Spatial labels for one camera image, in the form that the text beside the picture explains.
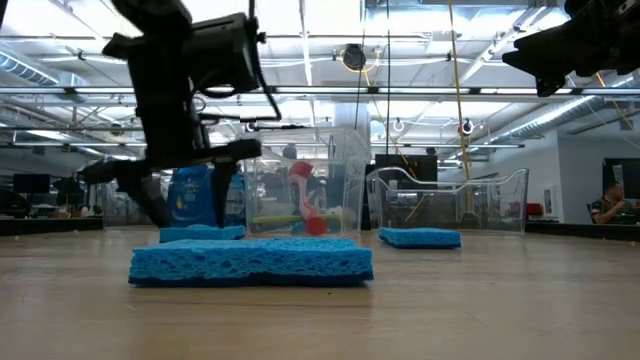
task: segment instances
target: ceiling pipe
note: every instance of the ceiling pipe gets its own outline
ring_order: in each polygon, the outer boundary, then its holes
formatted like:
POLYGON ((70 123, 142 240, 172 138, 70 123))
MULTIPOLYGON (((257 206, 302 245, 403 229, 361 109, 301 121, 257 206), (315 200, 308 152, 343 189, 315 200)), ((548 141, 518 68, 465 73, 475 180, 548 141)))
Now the ceiling pipe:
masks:
MULTIPOLYGON (((640 82, 637 81, 637 77, 629 76, 624 80, 612 84, 610 87, 618 88, 627 86, 640 86, 640 82)), ((582 96, 578 99, 569 100, 561 104, 547 105, 528 113, 520 119, 506 124, 500 129, 494 130, 494 132, 500 132, 501 130, 505 130, 505 128, 509 128, 499 135, 485 136, 477 140, 476 143, 482 145, 495 145, 504 144, 515 139, 522 140, 533 138, 571 121, 587 116, 591 113, 598 112, 606 107, 607 102, 605 101, 605 98, 596 95, 582 96)), ((451 155, 449 158, 455 159, 459 154, 460 152, 451 155)))
POLYGON ((37 86, 87 86, 82 77, 74 73, 49 69, 0 43, 0 69, 37 86))

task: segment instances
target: blue bottle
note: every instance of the blue bottle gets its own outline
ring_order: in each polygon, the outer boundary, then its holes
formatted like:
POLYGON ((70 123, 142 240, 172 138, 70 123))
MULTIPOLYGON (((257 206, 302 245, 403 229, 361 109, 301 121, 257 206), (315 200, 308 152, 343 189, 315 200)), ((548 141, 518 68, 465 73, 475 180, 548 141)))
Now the blue bottle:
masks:
POLYGON ((215 226, 211 171, 206 165, 177 169, 167 196, 171 227, 215 226))
MULTIPOLYGON (((208 225, 215 227, 215 189, 212 176, 215 172, 206 165, 177 169, 171 178, 167 196, 167 210, 171 227, 208 225)), ((241 174, 231 178, 225 209, 225 226, 244 226, 246 223, 245 182, 241 174)))

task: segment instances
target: computer monitor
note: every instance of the computer monitor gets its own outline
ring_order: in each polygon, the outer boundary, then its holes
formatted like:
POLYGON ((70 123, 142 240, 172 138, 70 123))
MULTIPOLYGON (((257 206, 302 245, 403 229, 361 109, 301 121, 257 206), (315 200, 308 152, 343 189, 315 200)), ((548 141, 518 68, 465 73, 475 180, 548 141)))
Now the computer monitor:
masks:
POLYGON ((51 190, 49 174, 13 174, 13 191, 20 194, 48 194, 51 190))

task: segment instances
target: metal beam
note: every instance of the metal beam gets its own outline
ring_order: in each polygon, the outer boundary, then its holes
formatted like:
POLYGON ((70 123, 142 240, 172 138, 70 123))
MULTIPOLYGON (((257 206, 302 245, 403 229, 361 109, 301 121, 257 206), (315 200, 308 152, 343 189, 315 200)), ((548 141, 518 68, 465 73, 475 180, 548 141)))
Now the metal beam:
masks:
MULTIPOLYGON (((231 90, 229 87, 216 87, 218 90, 231 90)), ((350 95, 350 94, 367 94, 367 95, 385 95, 387 89, 391 91, 393 96, 404 95, 432 95, 432 96, 445 96, 455 95, 456 88, 453 86, 421 86, 421 87, 408 87, 408 86, 392 86, 388 87, 360 87, 357 86, 295 86, 295 85, 282 85, 282 86, 270 86, 269 90, 272 94, 276 95, 350 95)), ((537 90, 534 87, 461 87, 460 92, 462 95, 467 96, 523 96, 529 98, 538 98, 537 90)), ((61 86, 33 86, 33 87, 0 87, 0 95, 115 95, 126 96, 133 95, 133 88, 126 86, 113 86, 113 87, 97 87, 97 86, 85 86, 85 87, 61 87, 61 86)), ((262 89, 251 92, 250 94, 264 94, 262 89)), ((575 98, 585 95, 600 95, 600 96, 640 96, 640 87, 577 87, 577 88, 563 88, 556 94, 551 95, 550 98, 575 98)))

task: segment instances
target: red toy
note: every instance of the red toy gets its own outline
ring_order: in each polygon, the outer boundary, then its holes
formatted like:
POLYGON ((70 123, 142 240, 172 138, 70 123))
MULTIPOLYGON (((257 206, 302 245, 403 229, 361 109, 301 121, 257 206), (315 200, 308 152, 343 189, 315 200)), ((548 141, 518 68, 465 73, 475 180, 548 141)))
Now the red toy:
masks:
POLYGON ((329 226, 323 218, 318 216, 318 213, 313 206, 311 206, 306 195, 307 181, 309 181, 309 177, 311 176, 311 170, 313 170, 313 165, 304 161, 297 161, 291 167, 289 182, 298 185, 300 192, 300 214, 305 219, 307 234, 321 236, 327 233, 329 226))

